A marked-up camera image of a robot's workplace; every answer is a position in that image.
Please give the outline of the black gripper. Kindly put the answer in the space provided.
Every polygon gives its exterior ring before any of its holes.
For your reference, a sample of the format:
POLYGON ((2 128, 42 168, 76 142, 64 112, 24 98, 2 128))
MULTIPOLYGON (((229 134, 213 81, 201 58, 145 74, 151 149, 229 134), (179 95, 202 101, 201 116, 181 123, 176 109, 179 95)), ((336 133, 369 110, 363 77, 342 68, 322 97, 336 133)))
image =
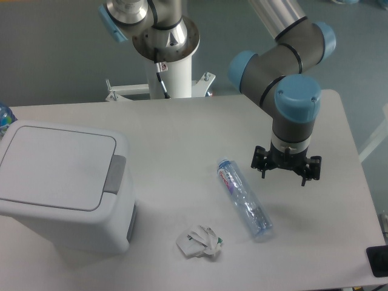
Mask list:
POLYGON ((261 177, 266 177, 266 171, 272 169, 283 169, 296 171, 302 177, 301 185, 305 186, 307 181, 319 180, 321 173, 321 156, 306 157, 308 148, 299 153, 291 153, 290 150, 282 152, 273 144, 270 151, 257 145, 254 149, 251 168, 257 169, 261 177))

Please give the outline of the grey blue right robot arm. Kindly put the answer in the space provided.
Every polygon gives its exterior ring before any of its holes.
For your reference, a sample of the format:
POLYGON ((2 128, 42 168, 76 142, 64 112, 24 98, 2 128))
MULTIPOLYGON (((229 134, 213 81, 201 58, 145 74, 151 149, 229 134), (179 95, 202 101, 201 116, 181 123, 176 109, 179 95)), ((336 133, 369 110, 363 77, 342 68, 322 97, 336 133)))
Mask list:
POLYGON ((276 46, 259 55, 237 54, 228 78, 235 88, 272 118, 269 150, 256 146, 251 167, 261 173, 284 169, 303 181, 318 180, 322 158, 307 157, 321 107, 321 87, 303 73, 327 59, 336 36, 324 22, 312 23, 297 1, 251 1, 276 46))

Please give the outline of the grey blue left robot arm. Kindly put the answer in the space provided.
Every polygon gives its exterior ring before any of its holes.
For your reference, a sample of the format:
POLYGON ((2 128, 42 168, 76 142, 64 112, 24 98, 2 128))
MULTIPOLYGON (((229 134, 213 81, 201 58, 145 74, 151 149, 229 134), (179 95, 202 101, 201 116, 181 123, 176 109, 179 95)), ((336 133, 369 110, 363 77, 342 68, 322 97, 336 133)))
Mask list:
MULTIPOLYGON (((332 30, 312 23, 296 1, 253 1, 253 7, 276 41, 263 55, 244 51, 230 63, 228 77, 236 89, 273 120, 270 148, 256 147, 251 166, 261 173, 273 169, 295 172, 303 181, 320 178, 322 159, 307 157, 321 105, 315 80, 304 71, 328 54, 332 30)), ((150 63, 153 99, 192 96, 191 70, 165 72, 189 61, 199 46, 196 25, 182 13, 181 1, 107 1, 99 15, 112 37, 133 41, 150 63)))

